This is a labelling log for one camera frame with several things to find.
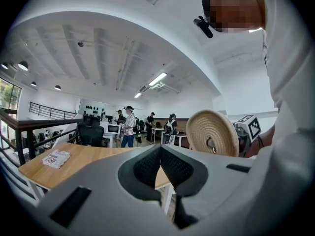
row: ceiling light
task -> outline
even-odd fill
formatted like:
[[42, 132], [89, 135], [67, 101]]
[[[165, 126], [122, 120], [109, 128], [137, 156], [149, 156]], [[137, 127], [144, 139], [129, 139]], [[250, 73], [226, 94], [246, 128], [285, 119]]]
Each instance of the ceiling light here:
[[1, 66], [2, 66], [4, 69], [8, 69], [9, 63], [8, 63], [8, 62], [3, 62], [3, 63], [1, 64]]
[[257, 31], [257, 30], [261, 30], [261, 28], [258, 28], [258, 29], [251, 29], [251, 30], [249, 30], [249, 32], [251, 33], [251, 32], [254, 32], [254, 31]]
[[59, 85], [56, 85], [54, 89], [61, 91], [61, 87]]
[[19, 67], [25, 71], [28, 71], [29, 64], [25, 60], [23, 60], [19, 63]]
[[135, 96], [135, 98], [138, 98], [139, 96], [141, 96], [142, 95], [142, 93], [137, 93], [137, 95]]
[[154, 86], [155, 83], [159, 82], [161, 79], [163, 79], [167, 74], [166, 73], [162, 73], [161, 75], [159, 75], [156, 79], [154, 79], [149, 86]]

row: wooden railing top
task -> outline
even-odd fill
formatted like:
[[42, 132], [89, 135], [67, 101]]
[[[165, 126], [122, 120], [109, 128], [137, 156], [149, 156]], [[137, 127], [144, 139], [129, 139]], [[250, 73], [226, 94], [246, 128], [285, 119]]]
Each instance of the wooden railing top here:
[[15, 120], [10, 117], [3, 110], [0, 110], [0, 119], [4, 121], [9, 127], [19, 130], [26, 131], [29, 129], [48, 128], [59, 125], [71, 124], [82, 122], [83, 119], [65, 119], [65, 120]]

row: black slot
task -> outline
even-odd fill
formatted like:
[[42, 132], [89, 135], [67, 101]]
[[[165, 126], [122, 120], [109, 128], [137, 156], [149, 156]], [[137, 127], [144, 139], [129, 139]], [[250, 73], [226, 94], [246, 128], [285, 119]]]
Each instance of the black slot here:
[[58, 224], [68, 227], [90, 193], [90, 189], [82, 186], [77, 187], [50, 215], [50, 218]]
[[244, 173], [248, 173], [250, 171], [250, 167], [247, 166], [242, 166], [242, 165], [237, 165], [237, 164], [229, 164], [226, 166], [228, 169], [235, 170], [235, 171], [240, 171]]

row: book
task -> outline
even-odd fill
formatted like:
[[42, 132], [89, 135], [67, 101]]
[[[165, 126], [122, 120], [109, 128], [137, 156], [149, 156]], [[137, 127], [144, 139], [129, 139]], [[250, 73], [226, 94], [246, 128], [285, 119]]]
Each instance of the book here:
[[59, 169], [70, 157], [70, 153], [62, 150], [54, 150], [42, 159], [44, 165]]

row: black metal railing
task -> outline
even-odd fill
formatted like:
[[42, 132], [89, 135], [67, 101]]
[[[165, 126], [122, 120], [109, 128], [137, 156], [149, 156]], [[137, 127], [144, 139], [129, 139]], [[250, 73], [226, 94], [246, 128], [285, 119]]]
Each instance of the black metal railing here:
[[50, 108], [43, 105], [30, 102], [30, 112], [39, 116], [44, 116], [49, 119], [63, 120], [63, 119], [73, 119], [76, 113], [63, 111], [56, 108]]
[[[7, 139], [0, 130], [0, 142], [1, 142], [1, 148], [0, 152], [4, 154], [4, 156], [16, 167], [19, 167], [20, 165], [25, 164], [25, 158], [23, 154], [23, 146], [22, 146], [22, 132], [27, 132], [27, 144], [29, 149], [29, 158], [32, 160], [36, 157], [35, 150], [41, 145], [44, 145], [52, 140], [55, 140], [61, 136], [70, 134], [72, 132], [74, 133], [74, 137], [69, 139], [68, 142], [76, 142], [78, 143], [78, 132], [76, 132], [76, 129], [72, 129], [70, 131], [64, 132], [62, 134], [59, 134], [57, 136], [54, 136], [52, 138], [46, 139], [44, 141], [41, 141], [39, 143], [34, 144], [33, 141], [33, 130], [40, 129], [40, 128], [48, 128], [48, 127], [54, 127], [54, 126], [60, 126], [65, 124], [72, 124], [72, 123], [79, 123], [83, 122], [83, 119], [57, 119], [57, 120], [15, 120], [12, 117], [10, 117], [4, 110], [0, 109], [0, 120], [2, 120], [4, 123], [7, 124], [7, 126], [11, 127], [15, 131], [15, 144], [13, 144], [9, 139]], [[20, 161], [20, 165], [18, 165], [14, 160], [10, 158], [5, 153], [5, 150], [7, 148], [3, 148], [3, 141], [5, 141], [9, 147], [12, 148], [15, 152], [17, 151], [18, 158]]]

